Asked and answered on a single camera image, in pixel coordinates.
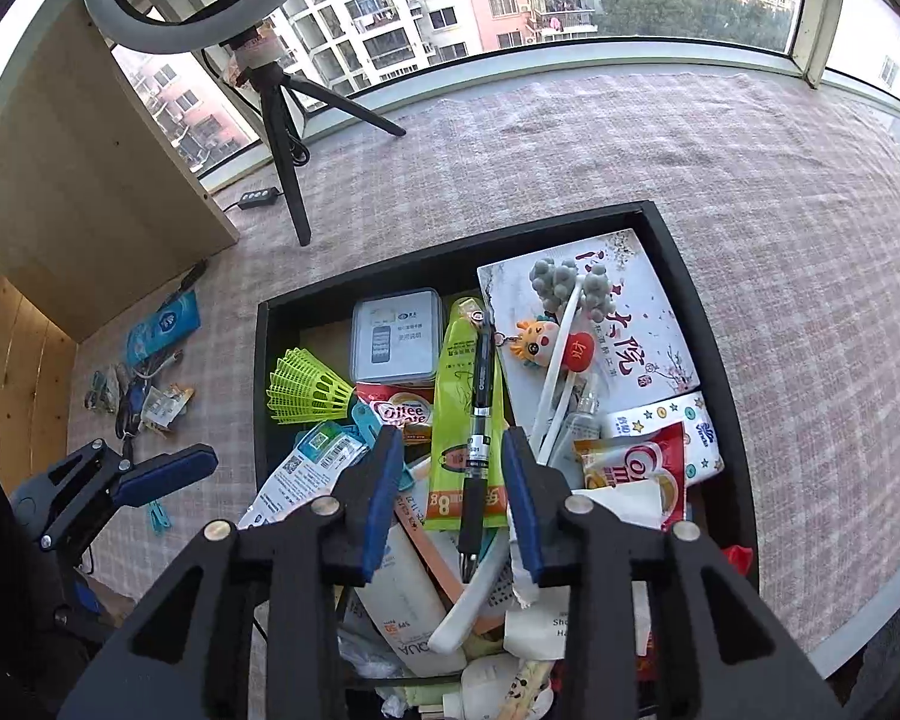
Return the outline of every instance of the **tripod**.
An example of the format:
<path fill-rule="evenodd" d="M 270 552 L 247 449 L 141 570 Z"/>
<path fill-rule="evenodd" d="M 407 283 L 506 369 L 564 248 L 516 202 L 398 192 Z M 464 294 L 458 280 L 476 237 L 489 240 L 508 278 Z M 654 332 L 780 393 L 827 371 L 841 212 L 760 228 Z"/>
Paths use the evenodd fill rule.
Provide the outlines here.
<path fill-rule="evenodd" d="M 228 41 L 226 45 L 237 50 L 247 41 L 256 38 L 257 35 L 256 28 L 248 29 Z M 284 73 L 283 68 L 276 62 L 268 62 L 258 68 L 247 68 L 244 74 L 250 81 L 250 86 L 260 95 L 260 113 L 264 119 L 266 139 L 269 140 L 271 152 L 274 153 L 276 172 L 280 176 L 280 186 L 287 199 L 287 208 L 290 210 L 296 237 L 298 237 L 300 245 L 304 247 L 310 242 L 310 222 L 307 220 L 307 209 L 303 205 L 303 195 L 300 194 L 300 184 L 296 180 L 295 169 L 307 164 L 310 153 L 300 140 L 300 134 L 296 131 L 296 126 L 290 117 L 287 100 L 281 93 L 281 88 L 290 93 L 304 116 L 307 115 L 306 111 L 300 105 L 295 93 L 308 95 L 314 100 L 326 103 L 331 108 L 338 108 L 344 113 L 391 133 L 391 135 L 406 135 L 407 130 L 312 80 Z"/>

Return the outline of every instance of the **metal screw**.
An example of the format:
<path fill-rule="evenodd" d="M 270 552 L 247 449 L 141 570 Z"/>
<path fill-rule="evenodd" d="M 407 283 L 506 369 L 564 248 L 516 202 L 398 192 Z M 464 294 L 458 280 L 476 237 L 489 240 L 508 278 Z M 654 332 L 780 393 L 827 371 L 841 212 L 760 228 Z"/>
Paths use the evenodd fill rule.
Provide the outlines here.
<path fill-rule="evenodd" d="M 593 501 L 586 495 L 571 495 L 563 501 L 563 507 L 570 514 L 590 514 L 593 511 Z"/>
<path fill-rule="evenodd" d="M 674 527 L 670 530 L 681 541 L 696 541 L 700 538 L 700 528 L 697 527 L 696 522 L 691 522 L 689 519 L 674 522 Z"/>
<path fill-rule="evenodd" d="M 203 528 L 203 535 L 207 541 L 223 541 L 230 535 L 230 523 L 224 519 L 215 519 L 208 522 Z"/>
<path fill-rule="evenodd" d="M 319 514 L 321 517 L 330 517 L 330 514 L 336 514 L 340 510 L 340 501 L 332 495 L 323 495 L 310 504 L 310 508 L 314 514 Z"/>

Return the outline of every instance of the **lotion bottle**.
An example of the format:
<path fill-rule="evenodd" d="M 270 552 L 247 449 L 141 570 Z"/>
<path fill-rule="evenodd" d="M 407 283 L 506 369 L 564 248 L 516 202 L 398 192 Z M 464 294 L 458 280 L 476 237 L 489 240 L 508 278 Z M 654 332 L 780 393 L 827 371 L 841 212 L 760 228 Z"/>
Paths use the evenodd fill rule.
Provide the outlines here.
<path fill-rule="evenodd" d="M 466 667 L 461 648 L 439 655 L 427 645 L 446 609 L 399 522 L 389 529 L 373 580 L 355 590 L 377 630 L 413 674 L 438 677 Z"/>

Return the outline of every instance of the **barcode label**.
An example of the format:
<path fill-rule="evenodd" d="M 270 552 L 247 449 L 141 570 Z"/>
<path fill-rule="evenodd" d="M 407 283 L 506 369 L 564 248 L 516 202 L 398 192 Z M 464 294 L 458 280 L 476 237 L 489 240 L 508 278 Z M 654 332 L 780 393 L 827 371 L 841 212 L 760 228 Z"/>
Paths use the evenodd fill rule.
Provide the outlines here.
<path fill-rule="evenodd" d="M 334 466 L 341 457 L 346 454 L 349 449 L 348 445 L 349 442 L 346 440 L 346 436 L 341 436 L 337 440 L 336 445 L 330 447 L 330 449 L 327 450 L 327 453 L 320 458 L 320 467 L 322 469 L 328 469 L 329 467 Z"/>

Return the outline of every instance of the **green packaging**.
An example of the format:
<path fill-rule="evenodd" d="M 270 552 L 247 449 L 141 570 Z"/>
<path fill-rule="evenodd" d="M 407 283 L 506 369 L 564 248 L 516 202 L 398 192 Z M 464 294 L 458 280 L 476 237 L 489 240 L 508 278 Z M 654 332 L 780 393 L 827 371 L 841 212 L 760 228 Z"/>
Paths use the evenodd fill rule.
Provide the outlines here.
<path fill-rule="evenodd" d="M 437 383 L 434 385 L 433 437 L 430 493 L 427 496 L 428 531 L 460 529 L 463 504 L 463 471 L 470 438 L 473 358 L 477 349 L 474 314 L 482 317 L 477 298 L 461 298 L 450 309 L 443 335 Z M 506 527 L 506 489 L 500 467 L 500 442 L 504 434 L 504 385 L 500 362 L 493 367 L 493 401 L 490 411 L 490 469 L 487 472 L 485 528 Z"/>

